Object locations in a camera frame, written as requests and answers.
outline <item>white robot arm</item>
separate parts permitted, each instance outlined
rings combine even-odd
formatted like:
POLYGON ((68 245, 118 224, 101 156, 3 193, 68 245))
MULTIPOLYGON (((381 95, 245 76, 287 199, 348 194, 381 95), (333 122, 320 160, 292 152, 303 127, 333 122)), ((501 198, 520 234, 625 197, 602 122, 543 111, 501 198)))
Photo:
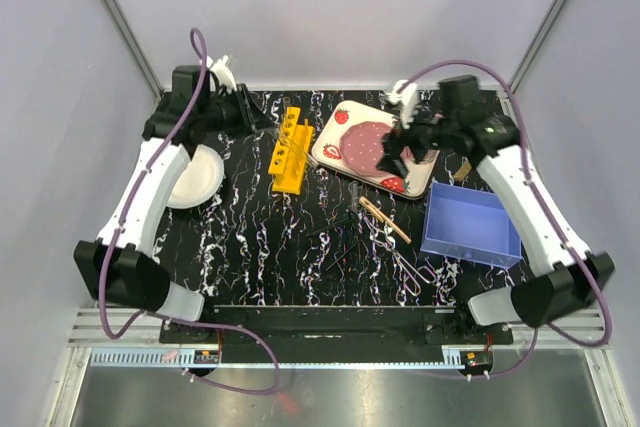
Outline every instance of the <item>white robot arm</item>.
POLYGON ((246 86, 236 84, 227 56, 216 62, 208 58, 207 66, 209 75, 194 107, 172 134, 171 143, 159 149, 177 128, 200 74, 199 66, 174 70, 172 92, 163 97, 163 103, 145 124, 140 155, 118 207, 94 242, 80 241, 76 246, 74 259, 95 299, 99 297, 102 264, 108 262, 104 286, 107 302, 187 321, 201 316, 204 297, 172 282, 167 270, 152 258, 162 212, 207 132, 246 136, 273 127, 246 86), (213 91, 210 78, 216 85, 213 91))
POLYGON ((404 80, 397 82, 388 95, 389 103, 400 107, 400 115, 399 122, 383 139, 385 154, 378 168, 405 177, 407 170, 400 154, 407 146, 416 161, 432 148, 451 148, 467 157, 509 214, 534 275, 514 287, 464 299, 475 324, 524 322, 539 327, 592 304, 593 290, 569 248, 584 261, 600 288, 611 276, 613 262, 606 253, 593 255, 569 226, 544 187, 529 152, 526 160, 530 176, 525 176, 520 134, 513 121, 505 115, 495 115, 482 103, 473 76, 440 82, 442 117, 421 117, 417 86, 405 84, 404 80), (532 182, 566 240, 558 238, 530 188, 532 182))

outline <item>transparent blue container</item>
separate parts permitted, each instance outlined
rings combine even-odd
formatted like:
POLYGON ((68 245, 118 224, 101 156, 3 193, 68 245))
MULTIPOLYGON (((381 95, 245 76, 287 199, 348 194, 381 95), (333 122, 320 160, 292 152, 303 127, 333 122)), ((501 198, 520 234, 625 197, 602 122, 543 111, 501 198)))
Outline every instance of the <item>transparent blue container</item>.
POLYGON ((508 269, 522 242, 498 196, 433 183, 420 250, 508 269))

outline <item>gray wall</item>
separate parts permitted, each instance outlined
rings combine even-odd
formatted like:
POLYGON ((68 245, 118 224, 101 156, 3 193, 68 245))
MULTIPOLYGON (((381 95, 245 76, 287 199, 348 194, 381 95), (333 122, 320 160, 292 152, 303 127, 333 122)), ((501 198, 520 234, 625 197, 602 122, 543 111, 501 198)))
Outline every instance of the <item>gray wall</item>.
POLYGON ((89 300, 73 248, 115 207, 152 98, 99 0, 0 5, 0 418, 33 427, 89 300))
MULTIPOLYGON (((513 75, 552 0, 118 0, 165 86, 197 25, 251 88, 390 86, 436 61, 513 75), (171 11, 180 10, 180 15, 171 11)), ((436 77, 447 75, 439 72, 436 77)))
POLYGON ((640 0, 572 0, 518 93, 543 178, 607 250, 613 352, 640 415, 640 0))

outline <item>yellow block holder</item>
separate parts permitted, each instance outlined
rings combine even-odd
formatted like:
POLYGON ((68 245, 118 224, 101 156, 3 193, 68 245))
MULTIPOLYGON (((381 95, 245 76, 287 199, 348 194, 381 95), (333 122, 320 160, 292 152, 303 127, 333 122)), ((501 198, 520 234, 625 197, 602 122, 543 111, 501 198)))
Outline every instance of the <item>yellow block holder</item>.
POLYGON ((287 107, 280 127, 280 138, 269 164, 269 174, 275 176, 271 187, 274 192, 300 195, 302 190, 314 128, 306 119, 304 125, 298 125, 299 117, 299 107, 287 107))

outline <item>black table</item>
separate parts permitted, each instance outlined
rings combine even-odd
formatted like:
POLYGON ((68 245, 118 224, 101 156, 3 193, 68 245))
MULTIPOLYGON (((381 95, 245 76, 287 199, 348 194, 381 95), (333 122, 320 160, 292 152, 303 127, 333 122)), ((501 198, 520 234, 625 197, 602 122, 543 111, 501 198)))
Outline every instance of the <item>black table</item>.
MULTIPOLYGON (((495 92, 483 94, 485 102, 501 111, 495 92)), ((308 118, 317 132, 343 100, 384 108, 379 91, 256 95, 258 105, 274 120, 284 111, 283 98, 289 97, 291 105, 302 109, 301 119, 308 118)), ((438 108, 437 92, 426 91, 422 96, 425 109, 438 108)), ((474 273, 478 291, 512 285, 530 275, 524 261, 505 271, 419 252, 426 197, 409 201, 370 186, 363 187, 363 195, 392 217, 413 242, 407 245, 395 237, 400 258, 385 245, 383 233, 374 236, 379 241, 374 244, 375 230, 360 220, 363 244, 329 268, 353 245, 353 231, 337 229, 312 238, 306 234, 346 214, 352 179, 323 168, 308 169, 301 195, 273 193, 273 177, 267 173, 274 146, 270 135, 232 140, 218 134, 206 144, 225 161, 223 186, 197 208, 167 209, 158 229, 155 256, 176 282, 203 292, 216 304, 454 305, 452 289, 463 270, 474 273), (402 259, 429 281, 418 279, 419 292, 400 266, 402 259)), ((434 180, 453 183, 462 162, 456 154, 441 152, 434 180)), ((489 190, 475 172, 462 185, 489 190)))

